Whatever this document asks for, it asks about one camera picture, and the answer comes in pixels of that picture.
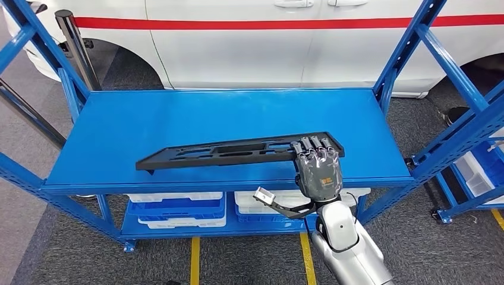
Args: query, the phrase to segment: robot finger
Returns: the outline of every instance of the robot finger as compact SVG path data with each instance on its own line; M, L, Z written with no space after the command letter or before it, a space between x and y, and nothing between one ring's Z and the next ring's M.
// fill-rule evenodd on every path
M324 147L326 149L330 149L330 148L333 148L332 145L330 144L330 141L328 138L323 138L320 140L322 142L322 144L324 145Z
M322 142L322 144L324 145L324 147L327 149L327 152L329 154L334 154L336 152L336 150L332 147L332 145L330 144L330 141L329 139L327 138L323 138L320 140Z
M302 137L301 142L304 145L304 148L306 149L306 153L312 153L315 150L308 137Z
M294 152L296 152L296 155L299 156L300 154L304 155L303 153L303 147L301 144L297 141L291 142L291 147L294 149Z
M320 149L322 147L322 144L319 141L319 138L316 135L312 135L310 137L311 142L313 142L313 145L315 146L315 149Z

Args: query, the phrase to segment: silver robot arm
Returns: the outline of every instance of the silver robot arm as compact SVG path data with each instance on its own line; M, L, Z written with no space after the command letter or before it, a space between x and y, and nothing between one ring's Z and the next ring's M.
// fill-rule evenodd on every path
M340 285L393 285L382 252L340 201L343 181L338 152L327 139L319 141L317 137L304 137L291 146L297 156L296 182L311 203L283 207L274 202L273 193L261 187L254 198L292 219L317 212L311 241Z
M320 207L311 242L340 285L393 285L383 254L341 201Z

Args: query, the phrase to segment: yellow tape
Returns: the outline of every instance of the yellow tape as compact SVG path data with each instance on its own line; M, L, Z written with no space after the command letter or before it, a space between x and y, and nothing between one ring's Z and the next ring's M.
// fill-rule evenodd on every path
M499 223L500 225L500 228L502 230L504 230L504 218L502 218L502 216L500 215L500 212L499 210L497 209L492 209L492 214L493 214L493 217L497 220L497 222Z
M200 284L200 237L191 241L191 285Z
M308 285L317 285L315 278L315 269L313 268L313 260L311 258L310 241L308 234L300 233L301 249L303 250L304 269L306 272L306 280Z

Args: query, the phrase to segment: white storage box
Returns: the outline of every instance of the white storage box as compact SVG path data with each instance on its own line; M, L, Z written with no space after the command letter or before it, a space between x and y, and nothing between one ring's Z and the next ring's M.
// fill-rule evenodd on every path
M455 166L460 171L462 177L464 177L467 187L469 187L469 190L475 197L495 188L472 152L469 151L464 154L464 156L455 162ZM502 203L504 203L504 196L489 201L485 205Z
M164 199L218 200L222 192L125 194L133 203L161 202Z
M222 218L170 218L166 221L142 221L141 224L146 224L150 229L173 229L174 227L223 227L226 226L226 209Z
M295 207L310 202L310 199L303 196L300 190L280 190L271 191L275 195L275 202L286 207ZM355 205L355 200L348 194L352 193L355 199L359 196L369 194L371 188L345 188L341 191L341 201L349 207ZM235 203L238 205L238 212L241 214L278 214L277 211L265 206L253 197L254 191L235 192Z

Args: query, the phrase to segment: blue plastic crate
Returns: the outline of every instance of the blue plastic crate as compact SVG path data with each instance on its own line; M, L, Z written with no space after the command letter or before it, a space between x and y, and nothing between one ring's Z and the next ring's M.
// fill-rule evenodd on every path
M226 195L214 200L164 199L161 202L128 203L126 214L141 221L166 221L172 218L221 219L225 215Z
M304 224L304 220L293 220L287 218L281 214L241 214L238 211L238 205L235 205L236 215L240 223L257 223L257 222L269 222L269 223L299 223ZM317 220L317 214L310 214L307 216L307 222L315 223Z
M498 186L504 183L504 154L499 147L488 151L491 146L492 142L485 141L471 152L494 186Z

